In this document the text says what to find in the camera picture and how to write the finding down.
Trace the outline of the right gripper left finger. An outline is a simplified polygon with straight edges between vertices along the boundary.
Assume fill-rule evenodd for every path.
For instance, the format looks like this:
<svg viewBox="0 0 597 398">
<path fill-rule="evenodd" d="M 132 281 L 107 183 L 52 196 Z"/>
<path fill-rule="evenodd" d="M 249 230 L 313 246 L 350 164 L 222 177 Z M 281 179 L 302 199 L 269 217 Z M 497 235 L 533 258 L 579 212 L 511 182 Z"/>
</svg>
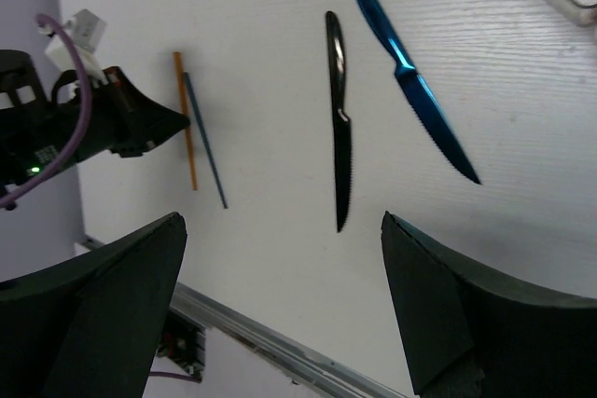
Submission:
<svg viewBox="0 0 597 398">
<path fill-rule="evenodd" d="M 2 396 L 142 396 L 186 244 L 183 216 L 169 213 L 2 282 Z"/>
</svg>

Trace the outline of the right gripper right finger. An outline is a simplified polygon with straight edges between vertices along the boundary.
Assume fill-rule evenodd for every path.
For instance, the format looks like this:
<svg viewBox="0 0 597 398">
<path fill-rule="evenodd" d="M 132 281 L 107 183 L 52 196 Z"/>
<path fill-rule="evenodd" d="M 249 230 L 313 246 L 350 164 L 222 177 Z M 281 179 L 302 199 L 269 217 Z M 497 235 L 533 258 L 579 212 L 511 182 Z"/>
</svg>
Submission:
<svg viewBox="0 0 597 398">
<path fill-rule="evenodd" d="M 595 299 L 507 275 L 391 213 L 382 254 L 416 396 L 595 396 Z"/>
</svg>

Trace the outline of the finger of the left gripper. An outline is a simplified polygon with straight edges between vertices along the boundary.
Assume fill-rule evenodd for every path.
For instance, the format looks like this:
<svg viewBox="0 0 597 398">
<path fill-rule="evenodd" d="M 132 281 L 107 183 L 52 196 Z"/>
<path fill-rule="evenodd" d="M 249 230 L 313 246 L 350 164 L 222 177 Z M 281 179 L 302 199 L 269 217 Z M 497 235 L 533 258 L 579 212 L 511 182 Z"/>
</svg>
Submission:
<svg viewBox="0 0 597 398">
<path fill-rule="evenodd" d="M 118 137 L 110 147 L 122 158 L 137 158 L 167 142 L 190 125 L 189 118 L 154 102 L 118 66 L 104 70 L 105 91 L 118 114 Z"/>
</svg>

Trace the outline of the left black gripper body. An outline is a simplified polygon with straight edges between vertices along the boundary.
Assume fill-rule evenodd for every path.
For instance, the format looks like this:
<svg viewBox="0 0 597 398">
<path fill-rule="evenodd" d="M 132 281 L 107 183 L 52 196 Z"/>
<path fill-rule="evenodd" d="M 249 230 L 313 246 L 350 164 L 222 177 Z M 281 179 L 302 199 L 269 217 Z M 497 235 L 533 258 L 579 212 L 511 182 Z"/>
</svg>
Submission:
<svg viewBox="0 0 597 398">
<path fill-rule="evenodd" d="M 28 53 L 1 51 L 1 92 L 10 99 L 10 107 L 1 110 L 2 185 L 25 184 L 66 146 L 78 122 L 81 94 L 77 89 L 72 100 L 59 103 L 58 93 L 75 81 L 75 71 L 61 73 L 47 96 Z M 76 151 L 62 165 L 64 169 L 110 149 L 116 142 L 116 107 L 104 88 L 91 93 L 89 125 Z"/>
</svg>

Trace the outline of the orange chopstick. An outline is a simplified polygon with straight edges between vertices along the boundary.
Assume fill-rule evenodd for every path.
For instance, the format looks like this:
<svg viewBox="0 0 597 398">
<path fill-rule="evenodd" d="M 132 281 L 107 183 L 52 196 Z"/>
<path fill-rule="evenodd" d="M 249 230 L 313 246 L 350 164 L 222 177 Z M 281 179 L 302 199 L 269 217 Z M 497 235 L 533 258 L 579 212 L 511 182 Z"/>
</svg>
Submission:
<svg viewBox="0 0 597 398">
<path fill-rule="evenodd" d="M 173 61 L 174 61 L 174 71 L 175 71 L 176 81 L 177 81 L 178 97 L 179 97 L 179 103 L 180 103 L 180 107 L 181 107 L 181 113 L 186 118 L 189 118 L 188 106 L 187 106 L 187 94 L 186 94 L 186 88 L 185 88 L 184 78 L 183 78 L 184 65 L 183 65 L 182 53 L 180 51 L 173 52 Z M 197 174 L 196 174 L 195 158 L 194 158 L 194 148 L 193 148 L 193 141 L 192 141 L 190 125 L 187 125 L 187 127 L 185 129 L 185 139 L 186 139 L 187 161 L 188 161 L 188 166 L 189 166 L 191 188 L 193 191 L 197 191 L 198 190 L 198 182 L 197 182 Z"/>
</svg>

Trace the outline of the black knife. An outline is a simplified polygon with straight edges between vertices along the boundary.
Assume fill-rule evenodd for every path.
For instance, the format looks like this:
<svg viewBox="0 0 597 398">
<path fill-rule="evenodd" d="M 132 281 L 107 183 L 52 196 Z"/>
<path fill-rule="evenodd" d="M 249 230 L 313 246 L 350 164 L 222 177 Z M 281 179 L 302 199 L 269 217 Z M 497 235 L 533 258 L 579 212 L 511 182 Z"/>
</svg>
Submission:
<svg viewBox="0 0 597 398">
<path fill-rule="evenodd" d="M 346 225 L 351 202 L 352 124 L 345 111 L 347 58 L 340 20 L 331 10 L 326 12 L 325 20 L 334 144 L 336 226 L 340 233 Z"/>
</svg>

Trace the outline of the blue knife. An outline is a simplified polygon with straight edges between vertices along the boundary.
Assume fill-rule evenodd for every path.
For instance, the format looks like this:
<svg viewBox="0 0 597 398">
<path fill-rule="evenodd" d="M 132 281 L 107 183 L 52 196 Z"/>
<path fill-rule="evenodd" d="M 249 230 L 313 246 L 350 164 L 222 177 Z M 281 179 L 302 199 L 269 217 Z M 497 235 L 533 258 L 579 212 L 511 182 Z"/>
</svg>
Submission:
<svg viewBox="0 0 597 398">
<path fill-rule="evenodd" d="M 396 63 L 394 77 L 408 104 L 437 149 L 455 170 L 479 185 L 471 164 L 436 96 L 418 71 L 379 0 L 356 0 L 371 32 Z"/>
</svg>

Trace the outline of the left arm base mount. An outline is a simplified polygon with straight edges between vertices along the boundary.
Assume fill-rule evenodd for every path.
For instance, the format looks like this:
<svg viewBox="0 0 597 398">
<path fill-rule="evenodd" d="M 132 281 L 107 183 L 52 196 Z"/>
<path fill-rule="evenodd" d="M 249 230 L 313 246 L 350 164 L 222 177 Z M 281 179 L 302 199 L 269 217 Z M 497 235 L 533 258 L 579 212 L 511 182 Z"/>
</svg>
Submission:
<svg viewBox="0 0 597 398">
<path fill-rule="evenodd" d="M 202 382 L 206 364 L 205 341 L 203 325 L 169 310 L 156 354 L 159 358 L 168 358 L 194 380 Z"/>
</svg>

